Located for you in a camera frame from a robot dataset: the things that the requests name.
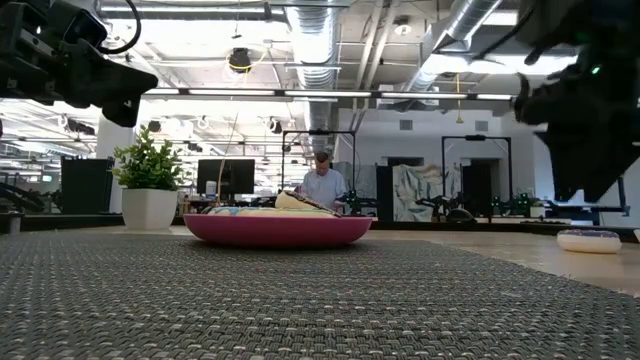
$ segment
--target pink bowl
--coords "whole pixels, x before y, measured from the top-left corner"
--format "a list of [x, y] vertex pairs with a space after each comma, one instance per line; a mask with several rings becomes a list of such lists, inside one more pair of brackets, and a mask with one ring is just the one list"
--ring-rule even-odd
[[372, 218], [273, 218], [185, 214], [187, 228], [204, 241], [247, 247], [320, 247], [360, 239]]

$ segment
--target carpet texture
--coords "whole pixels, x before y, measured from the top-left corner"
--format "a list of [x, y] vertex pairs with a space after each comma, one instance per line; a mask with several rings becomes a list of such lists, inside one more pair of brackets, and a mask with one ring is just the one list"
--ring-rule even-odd
[[639, 359], [640, 299], [419, 241], [0, 238], [0, 359]]

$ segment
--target white planter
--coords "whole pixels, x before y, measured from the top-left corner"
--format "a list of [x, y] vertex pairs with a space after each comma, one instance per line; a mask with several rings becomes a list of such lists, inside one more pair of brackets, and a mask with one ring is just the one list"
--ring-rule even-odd
[[177, 191], [124, 189], [122, 217], [129, 229], [166, 229], [173, 222], [177, 203]]
[[532, 218], [539, 218], [540, 216], [544, 218], [547, 214], [547, 208], [544, 206], [532, 206], [530, 210]]

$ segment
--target silver ventilation duct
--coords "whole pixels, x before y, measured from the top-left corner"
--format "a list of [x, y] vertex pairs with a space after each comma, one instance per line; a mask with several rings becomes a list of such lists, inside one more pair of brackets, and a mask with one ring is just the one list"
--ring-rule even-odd
[[[335, 69], [322, 65], [337, 60], [338, 15], [336, 8], [290, 7], [286, 8], [291, 25], [291, 46], [296, 63], [316, 64], [319, 67], [298, 69], [298, 81], [303, 89], [330, 90], [336, 86]], [[307, 129], [317, 130], [329, 127], [331, 103], [307, 102], [304, 109]], [[314, 151], [324, 150], [324, 141], [310, 137]]]
[[464, 42], [468, 49], [471, 36], [482, 26], [502, 0], [456, 0], [451, 5], [451, 14], [444, 20], [429, 25], [423, 37], [424, 63], [403, 91], [427, 91], [439, 74], [430, 72], [429, 58], [433, 51], [443, 45]]
[[[286, 23], [282, 9], [271, 9], [267, 16], [264, 7], [256, 6], [180, 6], [166, 3], [165, 5], [137, 5], [140, 18], [143, 20], [218, 20], [218, 21], [273, 21]], [[96, 9], [100, 18], [134, 19], [129, 6], [122, 2], [118, 5], [102, 4]]]

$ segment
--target column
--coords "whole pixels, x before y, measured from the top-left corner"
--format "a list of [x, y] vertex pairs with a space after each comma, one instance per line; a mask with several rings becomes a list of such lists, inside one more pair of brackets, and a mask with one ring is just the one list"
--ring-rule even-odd
[[[96, 147], [96, 159], [107, 159], [113, 157], [113, 150], [116, 147], [124, 148], [133, 145], [135, 142], [136, 128], [125, 128], [114, 124], [100, 115], [98, 121], [98, 146]], [[122, 212], [122, 187], [118, 185], [118, 180], [114, 177], [111, 184], [111, 201], [109, 202], [109, 212]]]

